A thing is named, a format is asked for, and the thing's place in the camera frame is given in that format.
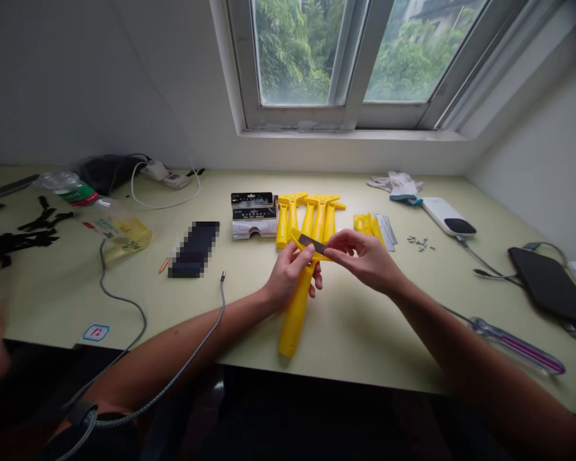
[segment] charger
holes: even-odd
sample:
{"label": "charger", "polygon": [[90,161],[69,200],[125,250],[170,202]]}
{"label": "charger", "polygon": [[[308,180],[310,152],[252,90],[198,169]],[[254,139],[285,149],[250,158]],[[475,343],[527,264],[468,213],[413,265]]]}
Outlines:
{"label": "charger", "polygon": [[170,172],[163,163],[158,160],[148,161],[147,165],[141,169],[141,174],[173,189],[183,189],[189,182],[187,176]]}

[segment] metal blade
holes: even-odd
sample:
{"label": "metal blade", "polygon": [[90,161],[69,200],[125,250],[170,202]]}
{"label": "metal blade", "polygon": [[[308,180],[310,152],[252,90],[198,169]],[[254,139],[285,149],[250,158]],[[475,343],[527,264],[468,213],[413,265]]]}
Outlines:
{"label": "metal blade", "polygon": [[386,248],[388,251],[394,251],[395,245],[397,244],[397,239],[395,238],[395,234],[392,232],[392,227],[390,226],[388,217],[384,214],[377,213],[375,213],[374,216],[378,219],[378,224],[380,225],[380,231],[382,232],[382,237],[384,239],[384,243],[386,244]]}
{"label": "metal blade", "polygon": [[299,243],[304,247],[306,247],[311,243],[314,246],[314,250],[316,251],[316,253],[320,253],[322,256],[324,256],[324,250],[326,250],[326,245],[318,242],[318,240],[314,240],[311,237],[301,234],[301,236],[299,237]]}

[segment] work glove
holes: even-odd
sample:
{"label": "work glove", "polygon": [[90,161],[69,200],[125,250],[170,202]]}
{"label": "work glove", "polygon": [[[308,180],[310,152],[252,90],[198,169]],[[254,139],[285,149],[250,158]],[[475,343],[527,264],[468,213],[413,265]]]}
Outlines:
{"label": "work glove", "polygon": [[388,176],[372,176],[369,186],[390,192],[390,199],[406,205],[416,206],[422,202],[418,192],[424,182],[414,182],[407,173],[388,172]]}

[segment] light green desk surface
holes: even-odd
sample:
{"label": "light green desk surface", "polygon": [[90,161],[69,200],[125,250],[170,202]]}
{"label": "light green desk surface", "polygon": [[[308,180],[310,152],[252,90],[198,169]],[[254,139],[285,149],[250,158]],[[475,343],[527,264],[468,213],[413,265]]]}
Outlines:
{"label": "light green desk surface", "polygon": [[[42,172],[43,168],[0,167],[0,186]],[[422,196],[443,197],[478,230],[470,246],[502,273],[512,273],[506,250],[529,241],[544,240],[521,219],[495,203],[460,177],[418,177]],[[176,323],[221,305],[220,276],[226,270],[225,292],[231,302],[260,288],[275,262],[275,239],[233,241],[230,193],[307,191],[341,194],[348,208],[337,211],[337,229],[352,228],[352,215],[376,212],[389,216],[399,240],[392,257],[399,267],[433,298],[466,316],[479,316],[550,352],[567,368],[550,378],[527,371],[563,405],[576,412],[576,340],[553,319],[536,311],[520,288],[507,282],[477,277],[480,267],[459,244],[445,235],[419,207],[389,201],[388,193],[368,187],[367,176],[283,172],[207,171],[202,190],[183,206],[151,211],[131,198],[129,186],[114,197],[135,210],[153,231],[144,251],[111,261],[106,287],[114,294],[137,300],[145,309],[148,339]],[[196,182],[181,191],[137,178],[137,197],[148,204],[181,201],[196,191]],[[0,199],[0,234],[41,212],[37,196],[52,206],[69,206],[49,191],[28,188]],[[303,222],[304,207],[299,208]],[[169,279],[158,274],[177,238],[193,221],[220,221],[208,267],[201,279]],[[428,237],[436,250],[418,253],[410,235]],[[81,342],[93,323],[110,326],[100,344],[124,348],[141,328],[139,312],[131,305],[106,297],[99,288],[100,237],[75,220],[58,225],[57,242],[12,254],[13,265],[0,270],[0,308],[6,337],[71,348]],[[539,250],[558,259],[554,251]],[[424,392],[448,392],[442,372],[399,310],[384,296],[361,285],[344,268],[322,263],[324,289],[310,300],[298,350],[292,362],[282,360],[277,342],[282,315],[269,318],[235,345],[220,362],[237,366],[360,382]]]}

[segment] hand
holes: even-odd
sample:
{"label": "hand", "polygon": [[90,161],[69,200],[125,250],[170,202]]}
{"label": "hand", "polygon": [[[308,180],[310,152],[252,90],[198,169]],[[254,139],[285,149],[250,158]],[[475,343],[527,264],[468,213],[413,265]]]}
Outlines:
{"label": "hand", "polygon": [[[262,288],[270,299],[276,301],[278,308],[290,301],[301,270],[309,264],[314,255],[313,245],[309,245],[302,252],[295,253],[296,249],[293,241],[286,245],[275,261],[269,280]],[[314,269],[314,284],[316,288],[322,289],[320,264],[316,264]],[[309,287],[309,296],[312,298],[316,297],[316,288]]]}
{"label": "hand", "polygon": [[377,237],[344,229],[333,235],[326,246],[324,256],[380,293],[391,296],[409,284]]}

